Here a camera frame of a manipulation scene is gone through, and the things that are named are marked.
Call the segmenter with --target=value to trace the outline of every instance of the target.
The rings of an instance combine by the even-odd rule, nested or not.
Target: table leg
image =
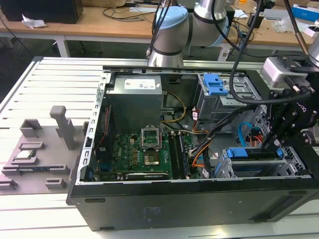
[[[63,36],[60,36],[56,39],[56,43],[59,48],[59,52],[61,57],[70,57],[70,52],[68,48],[68,44]]]
[[[218,61],[226,61],[231,48],[231,45],[229,45],[228,43],[222,43]]]

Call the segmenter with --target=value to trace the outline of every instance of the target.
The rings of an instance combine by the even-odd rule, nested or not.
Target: small circuit board
[[[155,143],[157,136],[153,132],[146,134],[144,138],[147,143]],[[117,134],[114,138],[113,154],[111,158],[103,158],[103,154],[97,157],[98,165],[96,176],[108,181],[122,180],[145,180],[143,177],[158,177],[157,179],[173,179],[174,169],[171,160],[171,152],[176,149],[170,149],[171,137],[167,133],[160,134],[160,149],[142,146],[142,134]],[[188,151],[192,148],[190,135],[182,137],[184,153],[188,159]]]

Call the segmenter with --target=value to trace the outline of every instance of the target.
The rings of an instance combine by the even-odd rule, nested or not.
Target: wooden table
[[[247,0],[246,3],[239,3],[236,0],[234,5],[236,8],[242,9],[249,13],[256,6],[253,0]],[[134,42],[134,43],[150,43],[152,38],[152,24],[147,20],[153,20],[154,14],[142,16],[141,21],[122,22],[103,15],[105,8],[100,7],[84,7],[83,14],[77,24],[61,24],[48,23],[47,27],[30,29],[21,22],[9,22],[5,20],[6,25],[11,31],[20,38],[39,38],[56,40],[60,54],[62,57],[69,57],[69,51],[66,44],[67,40],[82,41],[110,41],[110,42]],[[117,9],[118,12],[127,10],[128,8]],[[111,15],[112,10],[108,10],[107,14]],[[125,17],[137,15],[140,13],[126,11],[122,14],[114,14],[117,17]],[[239,22],[247,25],[247,18],[240,19]],[[271,49],[271,50],[300,50],[294,33],[284,32],[276,33],[273,29],[273,21],[263,20],[260,28],[254,30],[255,37],[249,43],[249,48]],[[11,33],[0,22],[0,37],[12,37]],[[237,32],[232,27],[229,32],[231,41],[236,42]],[[311,44],[314,38],[304,35],[306,43]],[[231,46],[224,41],[221,45],[219,60],[226,60]]]
[[[147,14],[141,21],[123,22],[103,15],[105,8],[84,7],[83,14],[77,24],[47,23],[47,27],[30,29],[21,22],[7,21],[1,15],[5,24],[19,38],[53,39],[57,42],[61,57],[69,57],[67,40],[100,41],[100,42],[134,42],[150,43],[152,38],[152,22],[154,14]],[[138,15],[139,12],[126,11],[114,14],[114,17]],[[0,37],[12,37],[0,22]]]

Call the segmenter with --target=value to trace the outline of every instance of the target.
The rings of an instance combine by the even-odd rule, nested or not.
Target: chip
[[[144,165],[159,165],[160,164],[159,152],[157,151],[148,151],[144,153]]]

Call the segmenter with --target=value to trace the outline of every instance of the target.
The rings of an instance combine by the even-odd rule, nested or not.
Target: green circuit board
[[[171,166],[171,152],[167,133],[160,137],[161,148],[158,150],[142,148],[142,134],[117,134],[114,139],[113,154],[111,160],[98,158],[97,172],[101,180],[116,180],[117,175],[128,173],[165,173],[169,179],[173,179]],[[144,143],[157,143],[157,136],[151,132],[146,134]],[[183,146],[186,154],[192,148],[190,135],[183,136]],[[190,175],[190,178],[198,178],[198,174]]]

